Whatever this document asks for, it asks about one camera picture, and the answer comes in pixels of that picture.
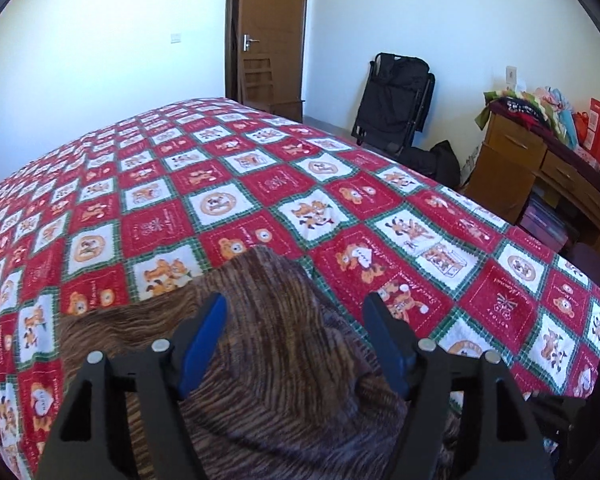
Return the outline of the white wall socket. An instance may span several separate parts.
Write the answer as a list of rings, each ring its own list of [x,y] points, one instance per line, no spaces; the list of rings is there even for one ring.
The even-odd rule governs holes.
[[[505,70],[505,83],[507,89],[515,90],[518,84],[517,67],[507,66]]]

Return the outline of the brown wooden door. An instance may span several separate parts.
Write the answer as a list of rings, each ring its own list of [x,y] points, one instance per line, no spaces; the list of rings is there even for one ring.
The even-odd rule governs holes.
[[[225,94],[301,122],[306,0],[226,0]]]

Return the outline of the red patchwork bed cover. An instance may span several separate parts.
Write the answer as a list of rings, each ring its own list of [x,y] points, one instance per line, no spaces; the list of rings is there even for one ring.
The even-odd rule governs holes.
[[[362,148],[226,99],[148,110],[0,183],[0,452],[38,466],[62,390],[59,319],[172,292],[262,245],[350,321],[378,292],[446,350],[503,353],[524,391],[587,396],[591,275],[491,211]]]

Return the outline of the pile of items on desk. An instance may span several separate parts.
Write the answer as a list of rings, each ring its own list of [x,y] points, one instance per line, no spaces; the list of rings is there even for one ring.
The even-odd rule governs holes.
[[[495,105],[503,105],[506,112],[521,119],[525,126],[541,126],[550,130],[553,136],[570,150],[579,144],[574,108],[557,88],[541,87],[533,92],[524,90],[491,90],[483,93],[484,107],[475,123],[483,130],[490,116],[495,113]]]

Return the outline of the red gift bag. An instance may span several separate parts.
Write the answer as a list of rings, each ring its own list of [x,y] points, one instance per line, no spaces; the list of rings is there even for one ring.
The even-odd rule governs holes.
[[[600,164],[600,100],[590,99],[587,112],[573,115],[580,147]]]

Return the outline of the black folded stroller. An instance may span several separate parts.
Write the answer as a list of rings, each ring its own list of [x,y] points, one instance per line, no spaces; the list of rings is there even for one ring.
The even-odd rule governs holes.
[[[389,155],[400,155],[424,128],[436,77],[421,58],[380,52],[370,61],[351,136]]]

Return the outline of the wooden desk with drawers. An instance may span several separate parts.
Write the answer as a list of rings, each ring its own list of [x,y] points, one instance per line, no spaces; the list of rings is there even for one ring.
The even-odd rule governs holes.
[[[514,224],[536,186],[576,229],[577,240],[600,254],[600,173],[546,132],[493,113],[464,194]]]

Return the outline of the black bag on floor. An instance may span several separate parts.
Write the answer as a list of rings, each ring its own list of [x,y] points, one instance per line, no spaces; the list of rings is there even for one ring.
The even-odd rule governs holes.
[[[460,162],[448,140],[434,144],[428,151],[414,146],[404,148],[399,162],[452,190],[460,186]]]

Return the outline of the brown knitted sweater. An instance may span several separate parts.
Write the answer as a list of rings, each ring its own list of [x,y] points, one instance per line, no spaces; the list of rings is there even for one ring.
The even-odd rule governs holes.
[[[183,287],[63,315],[65,380],[87,353],[140,350],[173,334],[214,292],[227,320],[181,412],[211,479],[378,479],[407,413],[373,350],[300,263],[255,247]]]

